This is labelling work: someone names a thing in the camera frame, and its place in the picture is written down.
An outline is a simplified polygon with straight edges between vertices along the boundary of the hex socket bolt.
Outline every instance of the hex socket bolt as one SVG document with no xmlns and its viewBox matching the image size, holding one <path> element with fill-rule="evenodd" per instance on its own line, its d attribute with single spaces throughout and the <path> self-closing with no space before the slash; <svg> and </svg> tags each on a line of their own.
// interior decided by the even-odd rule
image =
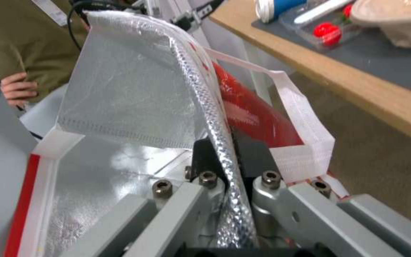
<svg viewBox="0 0 411 257">
<path fill-rule="evenodd" d="M 217 185 L 218 177 L 212 171 L 203 171 L 199 174 L 199 185 L 212 189 Z"/>
<path fill-rule="evenodd" d="M 193 176 L 192 174 L 193 169 L 191 168 L 191 166 L 185 166 L 185 179 L 190 181 L 191 177 Z"/>
<path fill-rule="evenodd" d="M 326 198 L 330 197 L 331 186 L 328 183 L 321 180 L 314 180 L 310 183 L 310 185 L 318 192 L 320 192 L 322 195 L 324 195 Z"/>
<path fill-rule="evenodd" d="M 172 195 L 172 183 L 169 180 L 161 179 L 152 186 L 153 197 L 169 198 Z"/>
<path fill-rule="evenodd" d="M 265 171 L 261 176 L 261 184 L 269 189 L 278 189 L 282 177 L 276 171 Z"/>
</svg>

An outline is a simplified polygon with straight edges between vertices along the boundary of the textured metallic fabric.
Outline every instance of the textured metallic fabric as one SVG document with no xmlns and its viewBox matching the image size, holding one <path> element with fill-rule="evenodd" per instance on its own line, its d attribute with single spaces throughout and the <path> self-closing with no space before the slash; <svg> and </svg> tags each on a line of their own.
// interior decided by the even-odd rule
<svg viewBox="0 0 411 257">
<path fill-rule="evenodd" d="M 43 256 L 60 256 L 127 194 L 152 199 L 158 179 L 168 179 L 175 192 L 191 156 L 189 150 L 83 138 L 59 161 Z"/>
<path fill-rule="evenodd" d="M 181 29 L 146 16 L 102 11 L 88 13 L 88 20 L 92 28 L 62 103 L 59 126 L 106 141 L 158 148 L 192 148 L 195 140 L 208 135 L 229 181 L 215 244 L 256 246 L 217 77 L 204 49 Z M 117 180 L 128 184 L 128 192 L 143 195 L 153 181 L 135 174 Z M 116 200 L 98 201 L 100 195 L 96 192 L 93 197 L 100 205 Z M 93 208 L 76 213 L 80 216 Z M 70 216 L 62 218 L 63 209 L 57 211 L 54 216 L 61 226 L 64 221 L 74 223 Z M 51 235 L 68 242 L 75 237 L 72 231 L 80 229 L 66 228 L 66 234 L 56 229 Z"/>
</svg>

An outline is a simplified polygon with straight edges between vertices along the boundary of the white plastic part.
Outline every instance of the white plastic part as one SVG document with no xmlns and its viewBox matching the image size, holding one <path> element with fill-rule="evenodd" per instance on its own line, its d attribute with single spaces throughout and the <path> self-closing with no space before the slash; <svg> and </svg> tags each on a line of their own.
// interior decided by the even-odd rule
<svg viewBox="0 0 411 257">
<path fill-rule="evenodd" d="M 303 25 L 309 23 L 310 21 L 319 19 L 323 16 L 326 16 L 329 13 L 332 13 L 334 10 L 347 5 L 353 0 L 329 0 L 323 4 L 313 8 L 310 11 L 307 11 L 294 19 L 296 25 Z"/>
<path fill-rule="evenodd" d="M 274 18 L 274 0 L 256 0 L 256 16 L 264 23 Z"/>
</svg>

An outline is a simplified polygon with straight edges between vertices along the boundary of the gray metal bracket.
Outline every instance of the gray metal bracket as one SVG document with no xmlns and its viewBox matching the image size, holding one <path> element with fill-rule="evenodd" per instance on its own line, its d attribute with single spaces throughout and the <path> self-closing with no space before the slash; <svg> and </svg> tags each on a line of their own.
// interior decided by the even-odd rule
<svg viewBox="0 0 411 257">
<path fill-rule="evenodd" d="M 321 243 L 338 256 L 401 256 L 307 183 L 268 189 L 253 181 L 253 203 L 302 247 Z"/>
</svg>

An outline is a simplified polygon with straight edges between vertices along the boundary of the beige cloth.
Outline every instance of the beige cloth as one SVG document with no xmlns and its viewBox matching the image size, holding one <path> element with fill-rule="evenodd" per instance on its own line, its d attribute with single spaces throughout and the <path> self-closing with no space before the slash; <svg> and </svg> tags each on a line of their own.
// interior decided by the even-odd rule
<svg viewBox="0 0 411 257">
<path fill-rule="evenodd" d="M 67 0 L 53 0 L 66 14 Z M 76 14 L 72 28 L 79 44 L 86 30 Z M 69 81 L 79 50 L 67 26 L 59 26 L 31 0 L 0 0 L 0 78 L 27 72 L 26 81 L 39 84 L 38 102 Z"/>
</svg>

